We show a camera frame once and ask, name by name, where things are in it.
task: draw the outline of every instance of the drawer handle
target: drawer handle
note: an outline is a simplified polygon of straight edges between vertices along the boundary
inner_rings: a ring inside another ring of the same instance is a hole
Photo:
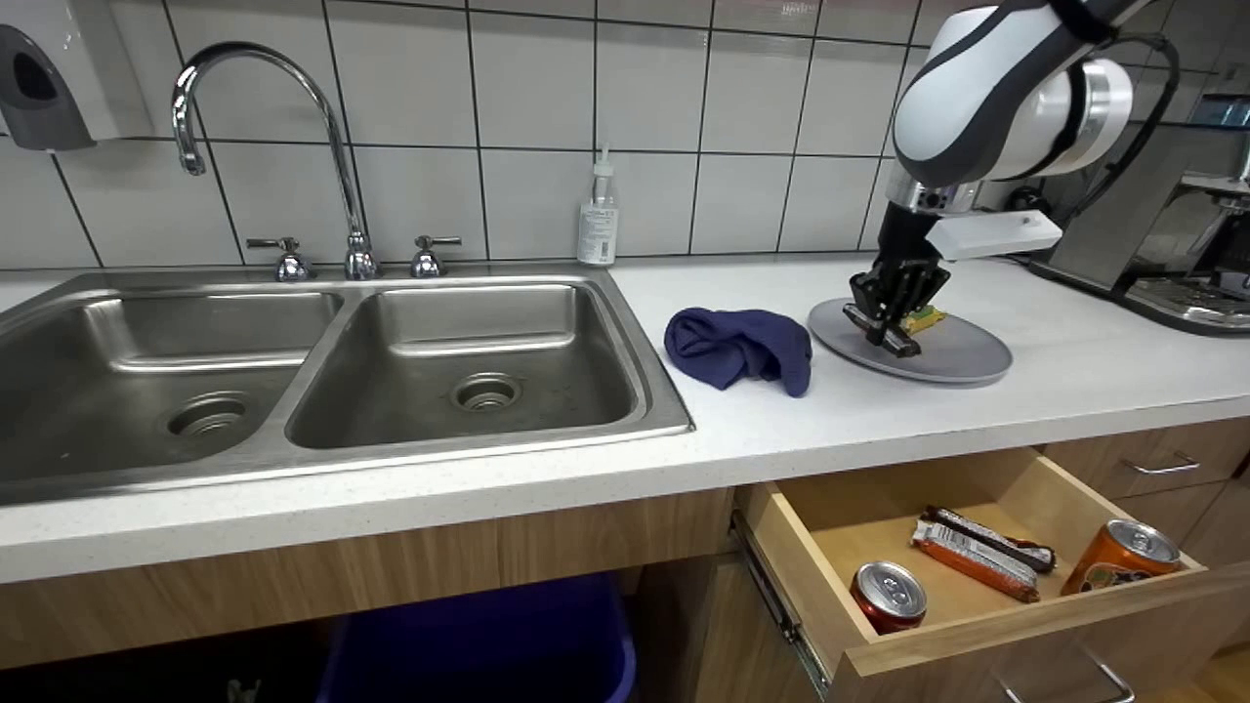
[[[1102,672],[1102,680],[1117,693],[1114,703],[1139,703],[1139,693],[1131,689],[1126,677],[1117,677],[1093,647],[1085,647],[1085,660]],[[1025,703],[1025,697],[999,677],[999,693],[1008,703]]]
[[[1202,465],[1201,460],[1178,460],[1178,465],[1141,465],[1141,460],[1133,460],[1133,474],[1141,474],[1141,475],[1183,475],[1183,474],[1202,474]]]

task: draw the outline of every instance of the blue towel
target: blue towel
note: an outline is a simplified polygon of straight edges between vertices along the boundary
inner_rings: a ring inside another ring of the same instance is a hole
[[[814,383],[814,336],[766,307],[686,307],[666,328],[666,357],[686,375],[719,392],[739,379],[777,379],[797,400]]]

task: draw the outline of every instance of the trash bin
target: trash bin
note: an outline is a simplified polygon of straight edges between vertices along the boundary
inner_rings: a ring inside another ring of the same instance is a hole
[[[320,703],[630,703],[619,579],[570,579],[352,616]]]

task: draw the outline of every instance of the double sink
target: double sink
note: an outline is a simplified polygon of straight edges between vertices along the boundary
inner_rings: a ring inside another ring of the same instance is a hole
[[[682,435],[605,275],[74,276],[0,315],[0,500]]]

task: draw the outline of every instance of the white countertop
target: white countertop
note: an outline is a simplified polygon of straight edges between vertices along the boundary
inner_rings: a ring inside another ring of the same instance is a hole
[[[865,263],[666,263],[614,276],[661,342],[688,306],[805,320],[856,270]],[[0,306],[44,285],[0,281]],[[1006,383],[915,385],[826,346],[805,400],[770,383],[712,392],[678,372],[699,426],[682,439],[0,509],[0,583],[1250,419],[1250,339],[1183,336],[1008,263],[959,264],[939,306],[1016,350]]]

